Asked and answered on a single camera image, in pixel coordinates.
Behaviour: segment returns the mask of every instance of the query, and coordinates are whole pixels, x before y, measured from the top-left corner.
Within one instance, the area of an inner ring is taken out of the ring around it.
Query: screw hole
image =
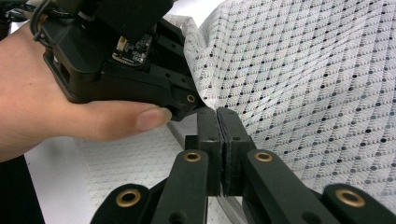
[[[131,207],[140,201],[140,192],[137,189],[126,189],[119,193],[116,203],[119,207]]]
[[[195,97],[193,95],[188,95],[187,96],[187,101],[190,103],[194,103],[195,102]]]
[[[309,212],[304,212],[303,213],[303,220],[307,224],[320,224],[320,223],[322,223],[320,218],[317,215],[315,215],[313,213],[309,213]]]
[[[271,161],[273,159],[273,157],[266,152],[258,152],[254,155],[254,157],[258,161]]]
[[[184,159],[186,161],[198,161],[201,159],[201,154],[196,153],[196,152],[191,152],[191,153],[186,154],[184,156]]]
[[[187,215],[184,212],[175,212],[169,217],[172,224],[186,223]]]
[[[359,194],[349,189],[338,189],[335,192],[335,196],[341,202],[352,207],[363,207],[366,205],[366,201]]]

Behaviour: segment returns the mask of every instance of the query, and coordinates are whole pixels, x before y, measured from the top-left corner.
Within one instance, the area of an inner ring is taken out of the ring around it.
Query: black cable
[[[27,21],[28,19],[25,17],[24,13],[19,9],[13,9],[8,12],[8,16],[11,18],[12,22],[22,22]]]
[[[73,16],[71,16],[70,14],[66,13],[66,12],[60,12],[57,10],[49,10],[47,12],[47,14],[49,15],[49,17],[52,18],[60,18],[60,19],[72,19]]]
[[[30,31],[33,34],[33,40],[38,41],[41,45],[46,47],[47,49],[50,48],[50,44],[41,36],[41,31],[38,29],[38,23],[40,21],[41,16],[44,14],[44,11],[50,5],[50,0],[46,0],[40,4],[35,9],[35,12],[32,15],[32,19],[30,20]]]

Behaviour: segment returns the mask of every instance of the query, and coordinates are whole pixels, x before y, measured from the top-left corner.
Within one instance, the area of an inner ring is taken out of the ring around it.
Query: black plastic linkage
[[[208,167],[205,152],[180,152],[151,223],[206,223]]]
[[[150,199],[149,189],[146,187],[135,184],[123,185],[107,196],[96,211],[91,224],[145,223]]]
[[[366,192],[345,184],[327,186],[321,201],[341,223],[396,223],[396,217]]]
[[[247,179],[271,223],[339,223],[275,153],[268,150],[250,151],[245,169]],[[244,199],[257,200],[248,193]]]
[[[246,154],[257,149],[238,114],[227,108],[218,109],[220,132],[224,139],[222,187],[225,196],[241,196],[245,183],[243,162]]]
[[[186,136],[185,149],[199,149],[209,156],[207,188],[209,196],[218,196],[220,192],[222,171],[223,140],[219,131],[216,112],[205,108],[198,112],[198,135]]]

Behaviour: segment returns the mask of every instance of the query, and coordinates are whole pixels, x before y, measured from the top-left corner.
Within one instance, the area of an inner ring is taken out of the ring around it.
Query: fingernail
[[[153,108],[137,116],[136,129],[140,132],[163,126],[172,118],[172,113],[166,108]]]

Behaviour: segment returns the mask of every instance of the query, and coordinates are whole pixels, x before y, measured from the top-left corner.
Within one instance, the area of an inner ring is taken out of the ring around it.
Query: white fabric
[[[205,103],[311,189],[347,183],[396,213],[396,2],[226,1],[179,24]]]

